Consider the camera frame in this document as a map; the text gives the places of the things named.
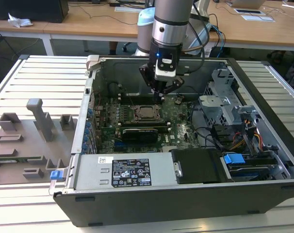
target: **black plastic cover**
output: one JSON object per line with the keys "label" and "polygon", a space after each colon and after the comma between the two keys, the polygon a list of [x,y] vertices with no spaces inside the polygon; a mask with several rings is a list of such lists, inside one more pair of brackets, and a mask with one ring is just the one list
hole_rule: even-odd
{"label": "black plastic cover", "polygon": [[172,150],[174,163],[181,166],[182,177],[177,183],[224,183],[227,177],[215,149]]}

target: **red wire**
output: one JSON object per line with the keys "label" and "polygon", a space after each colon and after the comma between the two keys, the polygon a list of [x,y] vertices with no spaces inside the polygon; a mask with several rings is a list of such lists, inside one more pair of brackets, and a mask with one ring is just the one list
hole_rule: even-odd
{"label": "red wire", "polygon": [[240,132],[237,132],[234,136],[233,136],[233,144],[234,144],[234,141],[235,141],[235,136],[240,134]]}

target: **warning label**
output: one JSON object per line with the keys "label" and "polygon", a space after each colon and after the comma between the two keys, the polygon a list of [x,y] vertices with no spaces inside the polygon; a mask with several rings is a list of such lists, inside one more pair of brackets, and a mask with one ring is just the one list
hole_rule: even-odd
{"label": "warning label", "polygon": [[150,186],[149,159],[113,160],[112,186]]}

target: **blue latch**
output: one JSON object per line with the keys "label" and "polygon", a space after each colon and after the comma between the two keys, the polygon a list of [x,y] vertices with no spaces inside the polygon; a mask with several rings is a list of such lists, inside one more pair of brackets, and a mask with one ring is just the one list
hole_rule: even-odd
{"label": "blue latch", "polygon": [[230,153],[224,156],[226,164],[244,164],[245,160],[242,154]]}
{"label": "blue latch", "polygon": [[62,180],[63,179],[63,171],[52,171],[50,174],[51,180]]}

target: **wooden desk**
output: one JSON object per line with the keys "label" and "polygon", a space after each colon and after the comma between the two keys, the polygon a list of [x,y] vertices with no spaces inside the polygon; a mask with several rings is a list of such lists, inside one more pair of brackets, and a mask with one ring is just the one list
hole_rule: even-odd
{"label": "wooden desk", "polygon": [[[280,1],[266,1],[260,10],[269,13],[273,7],[276,7],[275,10],[268,15],[272,16],[275,22],[247,21],[225,2],[216,4],[211,1],[208,13],[217,15],[219,29],[227,38],[226,47],[294,50],[294,9],[282,7]],[[216,25],[215,17],[210,16],[210,19],[211,23]],[[211,33],[211,41],[216,39],[217,34]]]}
{"label": "wooden desk", "polygon": [[[7,21],[0,21],[0,33],[4,36],[40,38],[44,42],[47,55],[54,55],[51,39],[137,41],[138,13],[115,12],[115,8],[109,5],[69,5],[69,12],[63,23],[34,22],[33,26],[18,29],[9,25]],[[275,22],[246,21],[224,2],[216,5],[210,1],[208,13],[217,15],[219,28],[227,38],[226,47],[294,50],[294,9],[281,5],[280,1],[267,1],[260,8],[263,12],[270,13]],[[276,10],[271,12],[272,7],[286,15]],[[214,16],[211,16],[211,22],[216,24]],[[210,35],[211,39],[207,45],[209,48],[217,41],[216,33]]]}

